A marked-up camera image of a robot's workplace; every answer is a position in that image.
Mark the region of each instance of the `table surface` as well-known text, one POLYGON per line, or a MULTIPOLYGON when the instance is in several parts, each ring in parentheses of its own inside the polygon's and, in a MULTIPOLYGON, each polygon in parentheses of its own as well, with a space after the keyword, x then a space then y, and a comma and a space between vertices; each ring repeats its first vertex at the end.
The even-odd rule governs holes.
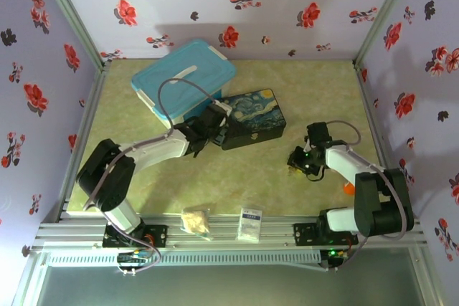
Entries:
MULTIPOLYGON (((151 138, 166 129, 138 99, 132 76, 154 60, 115 60, 103 87, 81 165, 96 145, 111 138, 129 143, 151 138)), ((350 61, 234 61, 236 77, 230 95, 271 88, 287 126, 283 137, 223 151, 209 144, 197 158, 170 159, 137 173, 128 200, 141 214, 180 213, 202 206, 213 214, 239 214, 254 206, 264 215, 317 215, 321 209, 351 206, 343 192, 344 178, 327 170, 313 183, 302 173, 289 171, 290 152, 303 145, 306 126, 313 122, 346 120, 362 134, 355 151, 377 162, 377 154, 362 103, 359 83, 350 61)), ((334 139, 354 141, 353 130, 329 126, 334 139)), ((78 185, 68 210, 81 211, 87 196, 78 185)))

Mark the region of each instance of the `starry night box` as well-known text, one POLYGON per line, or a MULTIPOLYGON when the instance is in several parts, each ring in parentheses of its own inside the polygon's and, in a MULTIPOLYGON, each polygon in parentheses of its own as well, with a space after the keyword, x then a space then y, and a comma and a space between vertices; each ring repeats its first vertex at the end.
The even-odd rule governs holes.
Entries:
POLYGON ((282 136, 286 122, 271 89, 225 97, 220 102, 232 107, 227 126, 215 140, 223 150, 282 136))

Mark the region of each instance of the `white robotic arm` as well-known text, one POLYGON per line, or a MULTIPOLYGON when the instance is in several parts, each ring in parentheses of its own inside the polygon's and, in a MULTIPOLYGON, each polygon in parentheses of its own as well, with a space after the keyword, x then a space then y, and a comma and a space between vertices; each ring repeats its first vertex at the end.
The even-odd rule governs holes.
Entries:
POLYGON ((401 231, 403 225, 407 231, 412 229, 414 216, 401 170, 369 163, 344 141, 333 140, 326 123, 309 125, 305 141, 305 148, 298 146, 290 155, 289 166, 307 176, 323 176, 327 168, 335 170, 356 189, 354 208, 321 211, 319 222, 325 232, 360 232, 368 237, 401 231), (380 201, 379 193, 390 199, 380 201))
POLYGON ((110 139, 103 140, 81 168, 77 182, 112 223, 127 234, 136 233, 142 221, 126 200, 133 175, 166 159, 190 153, 197 156, 209 141, 219 135, 230 112, 231 107, 219 102, 208 105, 198 118, 179 123, 170 135, 162 135, 145 144, 116 145, 110 139), (126 148, 132 149, 123 155, 126 148), (109 164, 113 166, 107 174, 109 164), (100 188, 95 190, 101 179, 100 188))

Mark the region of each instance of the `metal frame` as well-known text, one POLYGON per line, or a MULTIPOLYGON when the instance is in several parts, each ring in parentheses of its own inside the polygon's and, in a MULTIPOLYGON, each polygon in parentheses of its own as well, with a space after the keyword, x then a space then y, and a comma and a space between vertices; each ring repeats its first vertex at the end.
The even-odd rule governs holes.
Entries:
POLYGON ((365 37, 364 43, 359 49, 356 58, 356 64, 360 65, 364 61, 366 53, 369 51, 370 46, 373 44, 374 40, 377 38, 378 33, 382 30, 382 27, 392 12, 395 3, 397 0, 384 0, 384 3, 379 10, 379 13, 374 21, 372 27, 370 28, 368 34, 365 37))
MULTIPOLYGON (((363 60, 376 34, 389 16, 395 0, 386 0, 377 20, 367 35, 358 57, 354 62, 356 75, 361 88, 366 116, 369 120, 372 136, 377 148, 379 161, 389 166, 388 150, 379 136, 381 131, 374 120, 372 107, 365 95, 360 78, 359 64, 363 60)), ((61 202, 48 221, 56 223, 42 224, 32 246, 32 253, 22 276, 14 305, 35 305, 38 302, 48 267, 76 266, 116 266, 116 255, 119 249, 103 249, 101 247, 106 221, 96 213, 67 212, 70 194, 77 174, 80 161, 90 128, 93 123, 100 94, 110 64, 103 67, 97 50, 85 30, 70 0, 57 0, 70 25, 85 45, 88 54, 100 69, 93 83, 90 100, 87 103, 83 122, 78 132, 79 144, 65 176, 61 191, 61 202)), ((210 226, 214 240, 211 242, 187 234, 179 229, 179 216, 142 216, 147 224, 166 224, 169 226, 166 247, 162 249, 164 260, 162 265, 241 265, 241 264, 286 264, 295 267, 317 269, 308 264, 321 261, 320 249, 330 247, 297 247, 293 238, 294 223, 314 222, 316 217, 309 216, 271 216, 265 217, 259 244, 235 241, 239 216, 211 216, 210 226)), ((442 305, 442 291, 435 268, 432 265, 419 221, 415 222, 412 231, 398 241, 389 241, 380 237, 368 240, 365 249, 405 247, 410 251, 415 274, 420 284, 422 298, 426 305, 442 305)))
POLYGON ((70 0, 56 0, 56 2, 67 18, 69 25, 72 27, 78 39, 83 44, 91 61, 93 61, 93 64, 97 67, 98 70, 101 71, 103 68, 103 62, 97 49, 95 48, 94 42, 88 34, 80 16, 78 16, 72 2, 70 0))

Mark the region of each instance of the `lavender wall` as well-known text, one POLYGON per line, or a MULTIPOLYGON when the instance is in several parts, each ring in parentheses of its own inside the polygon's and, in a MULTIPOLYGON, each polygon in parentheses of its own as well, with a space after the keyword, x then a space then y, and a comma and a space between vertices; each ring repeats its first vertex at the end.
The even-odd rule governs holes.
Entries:
POLYGON ((364 87, 404 169, 450 305, 459 289, 459 9, 399 0, 364 61, 364 87))
POLYGON ((0 305, 10 305, 57 201, 96 69, 55 0, 0 8, 0 305))
POLYGON ((230 59, 352 59, 384 0, 71 0, 104 58, 193 38, 230 59))

